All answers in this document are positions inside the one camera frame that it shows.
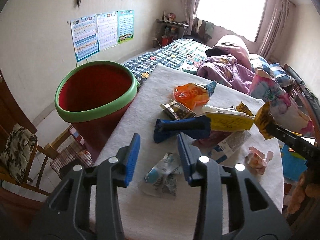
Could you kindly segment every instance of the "purple blanket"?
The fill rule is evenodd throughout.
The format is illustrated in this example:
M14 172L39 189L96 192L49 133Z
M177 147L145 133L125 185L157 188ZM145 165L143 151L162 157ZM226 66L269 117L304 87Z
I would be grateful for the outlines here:
M247 94L254 73L237 63L232 55L205 58L197 75Z

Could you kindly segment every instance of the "pink wrapper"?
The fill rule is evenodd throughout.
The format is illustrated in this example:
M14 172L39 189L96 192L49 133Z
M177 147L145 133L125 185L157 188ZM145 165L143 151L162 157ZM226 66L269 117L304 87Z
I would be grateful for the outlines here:
M273 158L273 152L268 151L267 158L265 155L254 147L249 147L250 153L248 154L248 164L251 168L255 169L258 174L263 175L267 164Z

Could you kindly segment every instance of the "tile floor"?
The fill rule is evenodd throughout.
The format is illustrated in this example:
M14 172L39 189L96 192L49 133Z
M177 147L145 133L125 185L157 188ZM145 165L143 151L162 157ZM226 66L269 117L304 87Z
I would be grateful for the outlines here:
M142 54L146 53L146 52L151 52L154 51L156 49L149 49L143 53L140 53L132 58L129 58L128 60L122 62L121 64L125 64L128 61L141 56ZM37 129L38 131L36 132L36 135L38 136L38 143L41 147L44 147L47 143L51 143L53 142L70 124L66 123L65 121L63 121L56 110L54 110L53 112L51 112L38 126ZM61 145L61 147L58 149L58 151L63 150L65 147L67 147L69 144L71 144L74 141L74 139L72 137L70 137L63 145ZM37 179L38 179L38 175L39 175L39 171L41 169L41 165L44 161L45 155L37 152L36 154L36 158L33 160L32 163L32 167L30 170L30 174L29 177L31 179L33 179L33 183L28 182L29 184L32 184L33 186L36 185ZM55 171L51 168L50 166L50 162L52 160L49 159L45 168L44 168L44 173L42 175L42 179L40 182L40 186L39 188L42 190L45 190L47 192L52 192L55 187L60 183L60 178L59 176L55 173ZM3 188L30 198L30 199L34 199L34 200L38 200L41 202L44 202L47 198L47 196L39 194L37 192L25 189L23 187L11 184L9 182L4 181L2 183Z

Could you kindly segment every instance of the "red trash can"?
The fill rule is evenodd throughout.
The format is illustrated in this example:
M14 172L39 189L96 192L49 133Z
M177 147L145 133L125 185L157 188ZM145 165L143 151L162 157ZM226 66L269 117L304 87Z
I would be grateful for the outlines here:
M135 76L110 61L89 62L71 71L60 83L55 106L85 140L95 161L137 94Z

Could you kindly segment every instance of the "educational wall chart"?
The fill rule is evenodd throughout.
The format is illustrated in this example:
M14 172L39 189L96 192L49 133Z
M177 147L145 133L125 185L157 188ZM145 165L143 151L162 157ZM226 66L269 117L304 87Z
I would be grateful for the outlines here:
M71 23L77 62L99 52L97 15L83 16L71 21Z
M118 44L133 39L134 10L118 11Z
M97 28L100 51L118 44L118 13L102 13L97 15Z

